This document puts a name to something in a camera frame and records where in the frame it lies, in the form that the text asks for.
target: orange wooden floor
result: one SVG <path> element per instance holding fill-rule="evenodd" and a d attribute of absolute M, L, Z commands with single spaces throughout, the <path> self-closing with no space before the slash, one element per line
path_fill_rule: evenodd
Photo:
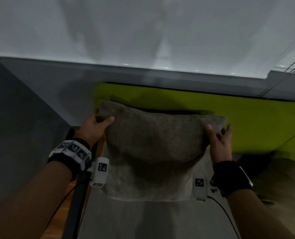
<path fill-rule="evenodd" d="M 98 142 L 98 148 L 95 155 L 95 159 L 101 155 L 103 144 L 104 144 L 104 139 L 101 139 Z M 68 188 L 66 189 L 66 193 L 68 193 L 75 186 L 75 183 L 76 183 L 76 180 L 69 184 Z M 90 191 L 91 191 L 91 187 L 88 186 L 86 200 L 82 210 L 81 221 L 82 221 L 83 213 L 89 199 Z M 54 215 L 53 219 L 51 220 L 49 226 L 46 228 L 41 239 L 58 239 L 62 237 L 62 233 L 65 227 L 66 218 L 68 216 L 68 211 L 71 204 L 72 196 L 73 196 L 73 192 L 71 192 L 71 194 L 62 203 L 57 213 Z"/>

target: brown fabric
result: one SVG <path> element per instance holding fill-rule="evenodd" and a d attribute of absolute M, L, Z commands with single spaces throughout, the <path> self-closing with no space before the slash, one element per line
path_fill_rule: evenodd
<path fill-rule="evenodd" d="M 219 133 L 224 117 L 143 112 L 99 101 L 100 116 L 114 116 L 105 131 L 110 160 L 107 196 L 127 201 L 179 201 L 192 192 L 194 165 L 209 144 L 203 123 Z"/>

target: gray fabric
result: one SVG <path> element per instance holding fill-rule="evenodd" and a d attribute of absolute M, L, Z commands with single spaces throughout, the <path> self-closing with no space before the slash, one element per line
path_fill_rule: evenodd
<path fill-rule="evenodd" d="M 115 117 L 105 131 L 107 196 L 126 201 L 189 199 L 193 167 L 209 144 L 203 123 L 219 133 L 225 118 L 148 113 L 111 101 L 99 101 L 99 109 L 102 119 Z"/>

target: forearm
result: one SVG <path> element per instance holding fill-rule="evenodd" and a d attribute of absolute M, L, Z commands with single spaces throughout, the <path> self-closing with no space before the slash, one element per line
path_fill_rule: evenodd
<path fill-rule="evenodd" d="M 295 239 L 295 236 L 270 214 L 252 190 L 234 191 L 227 201 L 241 238 Z"/>
<path fill-rule="evenodd" d="M 0 202 L 0 238 L 40 238 L 64 197 L 70 170 L 52 161 L 28 185 Z"/>

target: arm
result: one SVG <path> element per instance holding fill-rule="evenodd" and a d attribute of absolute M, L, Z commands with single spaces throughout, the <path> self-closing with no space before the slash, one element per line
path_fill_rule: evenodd
<path fill-rule="evenodd" d="M 222 130 L 223 136 L 220 140 L 211 125 L 207 125 L 205 130 L 210 140 L 213 166 L 222 161 L 232 161 L 231 125 L 228 125 L 227 130 Z M 252 190 L 236 190 L 227 197 L 227 201 L 243 239 L 295 239 L 295 236 L 272 216 Z"/>
<path fill-rule="evenodd" d="M 113 121 L 114 117 L 109 117 L 96 123 L 93 115 L 74 137 L 85 140 L 91 148 Z M 71 178 L 68 167 L 51 161 L 25 187 L 0 201 L 0 238 L 40 238 Z"/>

